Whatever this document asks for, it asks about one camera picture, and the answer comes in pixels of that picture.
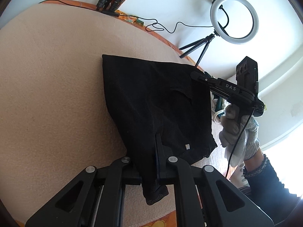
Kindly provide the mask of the right forearm in black sleeve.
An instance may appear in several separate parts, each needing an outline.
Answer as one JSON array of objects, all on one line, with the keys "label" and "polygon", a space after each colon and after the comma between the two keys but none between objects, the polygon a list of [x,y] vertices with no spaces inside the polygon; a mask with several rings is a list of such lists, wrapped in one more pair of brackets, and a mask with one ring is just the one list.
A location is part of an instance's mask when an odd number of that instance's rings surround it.
[{"label": "right forearm in black sleeve", "polygon": [[300,200],[299,196],[291,194],[279,180],[270,160],[261,149],[244,161],[243,177],[251,191],[248,197],[274,224],[285,221]]}]

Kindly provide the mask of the right hand in white glove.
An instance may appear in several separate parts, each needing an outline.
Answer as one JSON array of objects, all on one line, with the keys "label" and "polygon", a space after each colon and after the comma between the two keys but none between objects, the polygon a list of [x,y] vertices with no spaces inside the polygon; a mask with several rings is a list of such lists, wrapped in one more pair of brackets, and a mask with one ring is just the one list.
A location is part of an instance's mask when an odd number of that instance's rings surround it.
[{"label": "right hand in white glove", "polygon": [[228,105],[220,119],[223,130],[219,133],[221,145],[225,148],[225,158],[232,167],[251,159],[260,147],[258,122],[254,117],[245,115],[238,123],[235,115],[235,106]]}]

